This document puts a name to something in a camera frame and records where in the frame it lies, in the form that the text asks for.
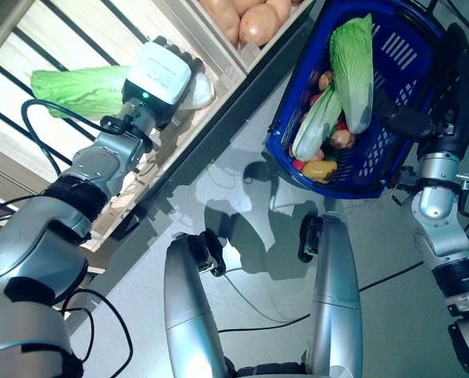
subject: potato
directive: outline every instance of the potato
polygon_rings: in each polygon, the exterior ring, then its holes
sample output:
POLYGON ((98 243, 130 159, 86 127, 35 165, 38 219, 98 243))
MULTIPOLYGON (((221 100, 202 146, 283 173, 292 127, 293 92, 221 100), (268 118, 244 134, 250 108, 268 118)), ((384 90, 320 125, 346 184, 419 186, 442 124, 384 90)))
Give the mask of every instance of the potato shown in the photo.
POLYGON ((275 7, 276 12, 279 14, 280 25, 283 25, 290 16, 290 0, 267 0, 266 4, 275 7))
POLYGON ((243 16, 243 13, 245 13, 247 10, 249 10, 253 6, 258 6, 259 4, 262 4, 264 0, 231 0, 231 2, 233 3, 234 8, 241 17, 243 16))
POLYGON ((263 46, 279 30, 280 19, 274 6, 259 4, 245 12, 240 21, 240 41, 263 46))
POLYGON ((327 87, 329 87, 332 84, 333 81, 333 75, 332 71, 326 71, 322 75, 320 75, 319 78, 319 89, 321 92, 324 92, 327 87))
POLYGON ((355 135, 348 130, 336 130, 331 136, 329 143, 334 148, 350 148, 355 144, 355 135))
POLYGON ((223 31, 229 42, 236 46, 240 16, 231 0, 200 0, 200 4, 223 31))

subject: basket handle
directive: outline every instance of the basket handle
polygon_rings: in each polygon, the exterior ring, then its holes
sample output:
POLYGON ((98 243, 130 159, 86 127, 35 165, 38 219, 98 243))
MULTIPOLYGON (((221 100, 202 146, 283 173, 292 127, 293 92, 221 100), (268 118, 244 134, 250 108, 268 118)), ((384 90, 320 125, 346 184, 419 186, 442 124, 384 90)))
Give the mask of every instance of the basket handle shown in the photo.
POLYGON ((396 9, 396 16, 407 24, 410 24, 429 43, 430 46, 435 47, 437 44, 435 33, 430 30, 428 23, 423 22, 422 19, 418 17, 417 13, 428 19, 444 33, 445 29, 433 15, 438 0, 431 0, 428 7, 425 7, 414 0, 405 0, 404 2, 408 6, 398 6, 396 9))

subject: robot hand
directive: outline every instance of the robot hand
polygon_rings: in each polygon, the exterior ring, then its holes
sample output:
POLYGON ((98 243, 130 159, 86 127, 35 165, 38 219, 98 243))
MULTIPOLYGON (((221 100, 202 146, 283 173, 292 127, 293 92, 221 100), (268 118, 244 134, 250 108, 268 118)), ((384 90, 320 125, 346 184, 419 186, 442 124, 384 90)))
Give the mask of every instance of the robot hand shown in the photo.
POLYGON ((101 122, 111 133, 79 151, 0 232, 0 377, 83 375, 52 305, 84 278, 87 261, 76 246, 89 239, 91 222, 152 148, 148 134, 170 121, 201 66, 163 37, 146 43, 124 83, 120 114, 101 122))

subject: produce display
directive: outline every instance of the produce display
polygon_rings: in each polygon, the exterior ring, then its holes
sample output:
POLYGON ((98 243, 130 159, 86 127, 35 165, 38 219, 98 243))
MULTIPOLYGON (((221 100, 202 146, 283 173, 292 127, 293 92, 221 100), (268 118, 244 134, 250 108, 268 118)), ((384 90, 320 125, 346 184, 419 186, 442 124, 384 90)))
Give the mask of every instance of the produce display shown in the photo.
POLYGON ((247 43, 263 46, 287 21, 292 6, 303 0, 199 0, 229 42, 239 50, 247 43))
POLYGON ((312 74, 309 111, 303 116, 289 155, 304 176, 328 183, 341 150, 371 122, 373 62, 371 14, 336 28, 330 40, 331 70, 312 74))

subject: wooden crate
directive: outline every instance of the wooden crate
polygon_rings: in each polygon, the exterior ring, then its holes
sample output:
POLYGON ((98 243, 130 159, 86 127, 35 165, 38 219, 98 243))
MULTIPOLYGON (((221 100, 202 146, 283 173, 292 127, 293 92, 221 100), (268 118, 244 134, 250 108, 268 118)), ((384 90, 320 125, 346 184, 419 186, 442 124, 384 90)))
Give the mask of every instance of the wooden crate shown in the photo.
MULTIPOLYGON (((163 35, 205 63, 216 84, 216 98, 201 110, 178 113, 161 133, 158 151, 145 155, 94 222, 93 239, 85 249, 96 251, 142 196, 183 156, 184 151, 228 102, 261 57, 308 9, 305 0, 293 16, 249 65, 212 29, 196 2, 185 0, 21 0, 7 9, 0 28, 0 199, 39 193, 55 180, 40 149, 21 131, 21 104, 32 98, 31 73, 36 69, 72 70, 106 65, 131 65, 142 44, 163 35)), ((41 139, 71 159, 89 139, 45 109, 30 110, 31 123, 41 139)), ((68 164, 59 161, 65 169, 68 164)))
POLYGON ((265 44, 262 48, 254 47, 253 50, 247 49, 243 51, 238 51, 236 48, 229 42, 224 33, 217 26, 215 21, 210 17, 210 15, 203 9, 198 0, 187 0, 190 3, 190 6, 194 8, 196 13, 200 18, 209 26, 210 30, 214 36, 221 41, 224 46, 224 49, 236 60, 240 65, 243 72, 249 73, 253 71, 257 65, 260 63, 262 58, 266 56, 273 46, 286 34, 287 30, 295 24, 298 18, 304 13, 310 10, 310 7, 315 2, 315 0, 304 0, 298 6, 292 5, 290 10, 289 19, 280 27, 280 29, 273 36, 271 41, 265 44))

